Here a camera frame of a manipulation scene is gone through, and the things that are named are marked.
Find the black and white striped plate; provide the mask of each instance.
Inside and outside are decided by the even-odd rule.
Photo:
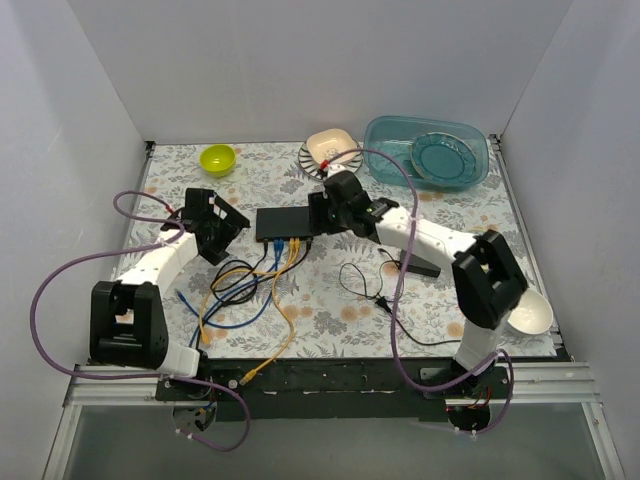
[[[364,156],[362,155],[362,152],[360,152],[355,157],[353,157],[352,160],[350,160],[349,162],[345,162],[342,165],[344,165],[344,167],[350,172],[355,173],[362,166],[363,162]],[[311,153],[309,153],[307,142],[304,142],[300,147],[300,150],[298,151],[298,165],[300,166],[300,169],[308,176],[319,182],[322,181],[322,177],[318,173],[319,165],[313,159]]]

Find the yellow cable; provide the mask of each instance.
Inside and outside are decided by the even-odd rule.
[[[292,243],[293,243],[293,239],[291,239],[289,242],[289,257],[291,257]],[[253,273],[255,273],[256,275],[264,275],[264,276],[271,277],[274,275],[281,274],[287,268],[289,268],[289,263],[287,263],[284,267],[282,267],[280,270],[275,272],[253,272]],[[207,335],[207,332],[204,329],[204,312],[207,309],[207,302],[209,301],[211,294],[213,293],[215,288],[220,284],[220,282],[222,282],[225,278],[236,273],[245,273],[245,272],[251,272],[251,270],[248,268],[237,268],[237,269],[234,268],[233,270],[226,272],[224,275],[221,275],[220,278],[218,278],[218,280],[216,280],[213,285],[211,285],[211,288],[205,295],[204,300],[202,301],[202,305],[200,306],[200,314],[198,315],[198,328],[200,328],[200,337],[201,337],[202,343],[204,343],[205,345],[211,345],[211,338],[209,338],[209,335]]]
[[[293,239],[290,240],[289,241],[289,260],[287,261],[287,268],[288,268],[289,265],[291,265],[295,261],[295,259],[298,256],[299,252],[300,252],[300,239],[296,238],[295,240],[293,240]],[[282,273],[282,271],[278,271],[278,273],[276,274],[276,276],[273,279],[273,285],[271,286],[271,298],[273,299],[273,304],[276,306],[278,311],[282,314],[284,319],[289,324],[289,336],[287,337],[285,342],[282,344],[282,346],[278,349],[278,351],[276,353],[274,353],[271,357],[269,357],[267,360],[262,362],[260,365],[258,365],[253,370],[248,371],[247,374],[244,377],[242,377],[242,380],[240,380],[240,385],[246,385],[248,382],[250,382],[253,379],[253,377],[255,377],[257,375],[257,373],[260,370],[262,370],[264,367],[266,367],[271,362],[273,362],[276,358],[278,358],[278,356],[282,352],[284,352],[286,350],[286,348],[289,346],[289,344],[293,340],[293,337],[296,334],[296,328],[295,328],[295,326],[293,324],[293,320],[291,320],[287,316],[285,311],[282,309],[282,307],[280,307],[280,303],[278,302],[278,297],[276,295],[276,283],[278,283],[278,278],[280,278],[280,274],[281,273]]]

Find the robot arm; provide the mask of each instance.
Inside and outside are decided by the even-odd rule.
[[[201,255],[213,265],[249,220],[213,190],[188,188],[185,206],[173,216],[186,230],[176,242],[144,255],[114,282],[91,292],[91,358],[108,364],[149,368],[194,377],[200,353],[169,339],[162,296],[187,263]],[[158,241],[175,235],[165,224]]]
[[[309,210],[314,235],[351,230],[382,245],[407,248],[410,212],[386,198],[371,200],[344,167],[329,167],[325,191],[309,195]],[[421,219],[412,253],[453,275],[466,317],[455,361],[471,370],[496,350],[508,315],[527,289],[511,249],[498,232],[474,236]]]

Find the gray floor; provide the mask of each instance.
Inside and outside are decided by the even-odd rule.
[[[65,478],[604,478],[579,404],[513,405],[476,441],[407,419],[256,421],[231,454],[177,436],[170,416],[166,407],[85,407]],[[240,429],[207,432],[224,441]]]

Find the white bowl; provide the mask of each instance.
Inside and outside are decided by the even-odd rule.
[[[307,140],[307,150],[309,150],[318,165],[325,160],[331,160],[340,152],[354,148],[358,148],[356,141],[347,132],[339,128],[330,128],[324,132],[316,133]],[[336,160],[336,163],[350,162],[356,155],[358,155],[358,152],[349,153]]]
[[[508,322],[511,329],[520,335],[540,335],[551,328],[553,310],[546,298],[529,288],[509,315]]]

